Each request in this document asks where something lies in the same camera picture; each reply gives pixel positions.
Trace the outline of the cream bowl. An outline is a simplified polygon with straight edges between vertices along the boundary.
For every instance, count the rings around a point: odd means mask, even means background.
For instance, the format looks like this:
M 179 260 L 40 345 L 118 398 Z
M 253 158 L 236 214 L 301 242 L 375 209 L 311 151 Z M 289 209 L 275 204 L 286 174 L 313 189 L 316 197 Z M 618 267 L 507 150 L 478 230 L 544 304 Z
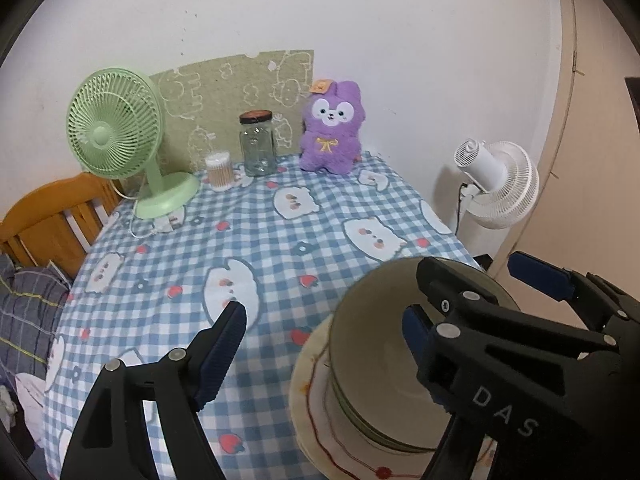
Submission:
M 449 415 L 419 384 L 409 350 L 384 344 L 373 356 L 329 357 L 338 406 L 365 437 L 401 453 L 435 451 Z
M 383 448 L 412 454 L 435 451 L 449 422 L 416 379 L 402 336 L 402 314 L 413 304 L 436 323 L 444 319 L 418 287 L 420 261 L 384 262 L 352 284 L 329 336 L 332 387 L 349 421 Z

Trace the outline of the beige cabinet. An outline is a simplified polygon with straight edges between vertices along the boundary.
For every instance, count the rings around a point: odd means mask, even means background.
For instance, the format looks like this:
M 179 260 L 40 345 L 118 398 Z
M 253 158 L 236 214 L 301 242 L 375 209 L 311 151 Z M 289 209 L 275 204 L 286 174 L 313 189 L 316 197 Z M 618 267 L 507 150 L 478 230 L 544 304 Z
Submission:
M 639 55 L 603 0 L 497 0 L 499 136 L 524 141 L 540 172 L 540 195 L 510 229 L 492 275 L 527 312 L 559 318 L 567 308 L 509 274 L 527 252 L 563 268 L 639 290 L 639 126 L 629 85 Z

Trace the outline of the white crumpled cloth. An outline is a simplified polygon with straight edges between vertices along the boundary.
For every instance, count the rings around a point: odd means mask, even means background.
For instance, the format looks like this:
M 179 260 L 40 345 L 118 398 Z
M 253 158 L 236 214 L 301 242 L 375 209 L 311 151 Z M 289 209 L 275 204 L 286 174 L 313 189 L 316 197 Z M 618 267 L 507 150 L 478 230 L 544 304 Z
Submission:
M 25 458 L 42 445 L 43 388 L 31 374 L 1 375 L 1 425 Z

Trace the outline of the white standing fan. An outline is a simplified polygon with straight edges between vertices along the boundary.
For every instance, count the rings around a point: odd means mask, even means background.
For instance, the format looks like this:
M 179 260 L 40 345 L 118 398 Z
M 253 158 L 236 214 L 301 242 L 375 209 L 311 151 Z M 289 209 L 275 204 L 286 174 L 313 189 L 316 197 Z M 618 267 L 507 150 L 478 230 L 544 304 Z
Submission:
M 454 151 L 462 173 L 454 234 L 475 257 L 493 257 L 506 234 L 532 212 L 540 189 L 529 154 L 510 141 L 466 139 Z

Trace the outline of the grey plaid pillow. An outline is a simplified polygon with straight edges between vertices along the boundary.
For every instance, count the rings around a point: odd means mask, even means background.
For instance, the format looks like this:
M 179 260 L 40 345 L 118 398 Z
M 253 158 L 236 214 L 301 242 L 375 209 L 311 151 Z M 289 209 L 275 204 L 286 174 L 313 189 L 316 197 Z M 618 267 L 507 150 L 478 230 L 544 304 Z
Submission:
M 1 255 L 1 379 L 46 378 L 48 359 L 70 288 L 48 268 L 16 266 Z

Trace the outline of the wooden bed headboard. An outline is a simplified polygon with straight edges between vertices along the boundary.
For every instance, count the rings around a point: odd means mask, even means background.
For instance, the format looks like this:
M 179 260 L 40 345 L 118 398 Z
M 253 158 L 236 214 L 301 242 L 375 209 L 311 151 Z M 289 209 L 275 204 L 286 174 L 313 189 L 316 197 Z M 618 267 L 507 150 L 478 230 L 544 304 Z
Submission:
M 1 221 L 1 251 L 21 266 L 55 263 L 77 275 L 108 214 L 122 201 L 120 186 L 83 172 L 43 185 L 21 198 Z

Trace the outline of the cream plate with red line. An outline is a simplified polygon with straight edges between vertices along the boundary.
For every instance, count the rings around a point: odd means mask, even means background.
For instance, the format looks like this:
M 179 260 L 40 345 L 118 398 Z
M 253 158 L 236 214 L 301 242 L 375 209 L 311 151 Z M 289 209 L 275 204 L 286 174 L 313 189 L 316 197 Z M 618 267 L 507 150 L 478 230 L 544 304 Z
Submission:
M 329 479 L 419 479 L 433 453 L 405 453 L 380 445 L 349 420 L 331 384 L 329 316 L 297 358 L 288 394 L 299 448 Z

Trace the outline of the blue checkered tablecloth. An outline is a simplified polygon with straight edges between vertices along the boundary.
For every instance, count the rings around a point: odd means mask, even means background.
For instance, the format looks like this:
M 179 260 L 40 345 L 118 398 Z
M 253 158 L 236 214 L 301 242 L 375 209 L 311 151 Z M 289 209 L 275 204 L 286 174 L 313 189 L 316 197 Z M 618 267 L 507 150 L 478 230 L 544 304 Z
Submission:
M 158 361 L 212 326 L 232 301 L 247 331 L 200 419 L 230 479 L 313 479 L 297 446 L 288 385 L 310 332 L 352 283 L 397 257 L 471 255 L 382 159 L 346 177 L 282 158 L 269 177 L 243 170 L 224 192 L 203 183 L 165 218 L 120 204 L 63 307 L 49 360 L 43 448 L 58 477 L 70 435 L 102 366 Z

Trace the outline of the cotton swab container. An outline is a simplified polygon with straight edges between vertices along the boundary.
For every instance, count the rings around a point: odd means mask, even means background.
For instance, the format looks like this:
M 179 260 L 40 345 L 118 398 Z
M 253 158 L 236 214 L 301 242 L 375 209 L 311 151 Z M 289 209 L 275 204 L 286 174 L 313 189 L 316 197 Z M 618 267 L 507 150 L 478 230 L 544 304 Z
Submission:
M 224 192 L 232 188 L 234 172 L 231 155 L 227 151 L 209 153 L 205 156 L 208 183 L 216 192 Z

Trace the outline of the green desk fan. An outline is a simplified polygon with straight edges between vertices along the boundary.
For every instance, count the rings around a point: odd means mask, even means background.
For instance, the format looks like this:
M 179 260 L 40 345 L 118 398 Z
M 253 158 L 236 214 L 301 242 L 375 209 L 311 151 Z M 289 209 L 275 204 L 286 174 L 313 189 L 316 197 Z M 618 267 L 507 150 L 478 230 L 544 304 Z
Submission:
M 148 76 L 110 67 L 89 75 L 66 113 L 66 136 L 82 168 L 107 180 L 144 174 L 134 214 L 154 220 L 189 203 L 200 180 L 188 172 L 163 174 L 157 154 L 163 141 L 162 98 Z

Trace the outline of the purple plush bunny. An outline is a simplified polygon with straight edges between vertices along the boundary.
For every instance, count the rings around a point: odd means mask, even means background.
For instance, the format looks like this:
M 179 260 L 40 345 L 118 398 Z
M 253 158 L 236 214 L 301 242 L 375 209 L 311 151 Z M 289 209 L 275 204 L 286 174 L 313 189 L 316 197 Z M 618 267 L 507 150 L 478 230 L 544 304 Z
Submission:
M 366 120 L 360 87 L 355 81 L 322 80 L 303 112 L 299 167 L 346 176 L 361 154 L 360 127 Z

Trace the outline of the glass jar with black lid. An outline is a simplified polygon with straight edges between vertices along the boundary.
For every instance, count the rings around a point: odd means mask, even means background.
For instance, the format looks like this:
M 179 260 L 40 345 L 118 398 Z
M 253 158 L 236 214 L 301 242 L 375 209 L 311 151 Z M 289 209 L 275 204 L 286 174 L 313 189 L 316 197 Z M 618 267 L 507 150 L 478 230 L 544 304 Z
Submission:
M 277 169 L 270 110 L 250 110 L 240 115 L 240 144 L 245 173 L 265 177 Z

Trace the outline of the beige elephant pattern mat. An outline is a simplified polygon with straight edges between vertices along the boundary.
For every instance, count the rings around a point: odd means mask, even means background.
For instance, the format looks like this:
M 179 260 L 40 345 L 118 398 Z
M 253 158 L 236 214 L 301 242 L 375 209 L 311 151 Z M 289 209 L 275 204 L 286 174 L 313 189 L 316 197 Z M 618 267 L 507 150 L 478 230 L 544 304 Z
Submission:
M 218 151 L 240 162 L 240 115 L 250 110 L 272 113 L 279 155 L 296 153 L 313 69 L 311 50 L 277 50 L 213 58 L 153 75 L 165 110 L 160 169 L 200 171 L 205 156 Z

